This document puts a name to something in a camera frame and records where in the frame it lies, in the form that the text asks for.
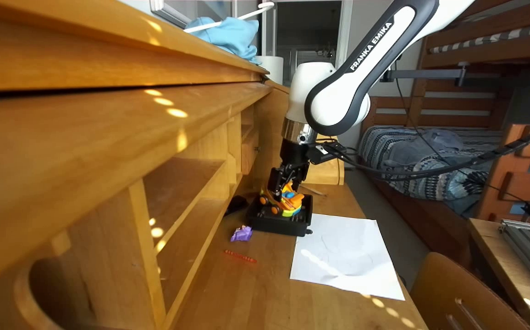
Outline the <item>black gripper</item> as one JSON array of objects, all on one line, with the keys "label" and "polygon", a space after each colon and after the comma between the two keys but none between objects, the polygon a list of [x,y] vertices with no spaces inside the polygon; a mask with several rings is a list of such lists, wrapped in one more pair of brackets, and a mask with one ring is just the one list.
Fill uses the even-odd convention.
[{"label": "black gripper", "polygon": [[280,178],[299,187],[308,172],[308,146],[288,139],[280,145]]}]

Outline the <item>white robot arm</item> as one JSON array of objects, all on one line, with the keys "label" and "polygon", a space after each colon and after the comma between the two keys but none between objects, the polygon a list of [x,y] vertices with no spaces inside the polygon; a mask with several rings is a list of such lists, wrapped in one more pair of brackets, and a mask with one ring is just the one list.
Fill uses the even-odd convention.
[{"label": "white robot arm", "polygon": [[339,135],[361,123],[370,110],[368,91],[387,68],[416,40],[444,29],[475,0],[392,0],[348,58],[299,64],[282,124],[280,167],[269,189],[299,185],[312,163],[315,135]]}]

